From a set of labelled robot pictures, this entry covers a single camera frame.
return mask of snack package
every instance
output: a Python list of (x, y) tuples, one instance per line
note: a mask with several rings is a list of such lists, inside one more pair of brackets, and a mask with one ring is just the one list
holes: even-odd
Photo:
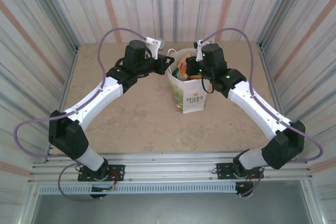
[(188, 76), (185, 74), (184, 77), (181, 76), (179, 68), (176, 68), (174, 72), (172, 73), (172, 76), (180, 81), (186, 81), (188, 79)]
[(187, 72), (187, 62), (186, 62), (186, 58), (190, 57), (190, 52), (188, 51), (178, 62), (177, 62), (177, 68), (181, 74), (182, 79), (187, 80), (188, 76), (186, 76), (186, 72)]

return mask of wooden board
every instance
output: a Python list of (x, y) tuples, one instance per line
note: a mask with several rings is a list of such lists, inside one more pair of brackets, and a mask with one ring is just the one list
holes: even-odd
[[(124, 56), (126, 45), (103, 45), (101, 58), (106, 71)], [(219, 45), (228, 66), (248, 78), (250, 56), (246, 43), (224, 41)], [(167, 42), (164, 54), (169, 48), (190, 47), (192, 42)], [(80, 101), (100, 82), (97, 48), (98, 44), (81, 46), (66, 108)], [(254, 88), (273, 104), (256, 48), (254, 52)], [(239, 151), (267, 143), (254, 121), (218, 92), (207, 96), (204, 111), (182, 114), (175, 106), (168, 77), (157, 74), (140, 79), (109, 104), (89, 125), (86, 135), (90, 145), (100, 153)]]

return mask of striped wall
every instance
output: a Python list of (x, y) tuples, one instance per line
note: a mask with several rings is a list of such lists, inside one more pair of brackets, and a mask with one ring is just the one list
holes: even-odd
[[(55, 0), (80, 43), (99, 42), (115, 27), (167, 41), (193, 41), (224, 27), (243, 29), (256, 40), (280, 0)], [(135, 39), (116, 32), (110, 42)], [(231, 32), (217, 40), (239, 40)]]
[[(311, 162), (329, 223), (336, 223), (336, 0), (295, 0), (272, 39), (267, 63), (284, 112), (324, 147)], [(304, 156), (317, 154), (307, 142)]]
[[(12, 223), (34, 159), (19, 150), (13, 129), (59, 107), (74, 48), (40, 0), (0, 0), (0, 223)], [(45, 154), (48, 124), (22, 127), (21, 143)]]

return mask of orange packaging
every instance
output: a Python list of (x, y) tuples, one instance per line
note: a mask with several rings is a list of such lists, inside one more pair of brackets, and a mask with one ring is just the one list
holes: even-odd
[(177, 62), (177, 67), (178, 70), (180, 71), (180, 74), (182, 76), (182, 78), (184, 78), (185, 73), (187, 72), (187, 62), (186, 62), (186, 58), (190, 57), (190, 52), (188, 51), (178, 62)]
[(188, 76), (188, 80), (201, 80), (201, 76), (196, 75), (196, 76)]

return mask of white paper bag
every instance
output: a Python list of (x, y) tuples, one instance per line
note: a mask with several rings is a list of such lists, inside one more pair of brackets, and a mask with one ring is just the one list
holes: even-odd
[[(188, 51), (191, 51), (190, 56), (196, 56), (197, 54), (194, 48), (186, 48), (178, 51), (177, 54), (170, 54), (171, 57), (175, 58), (175, 61), (168, 70), (168, 78), (173, 88), (176, 106), (183, 113), (203, 110), (206, 99), (206, 92), (203, 90), (202, 80), (180, 81), (172, 76), (172, 72), (176, 69), (178, 60)], [(208, 90), (209, 85), (210, 82), (204, 80), (206, 90)]]

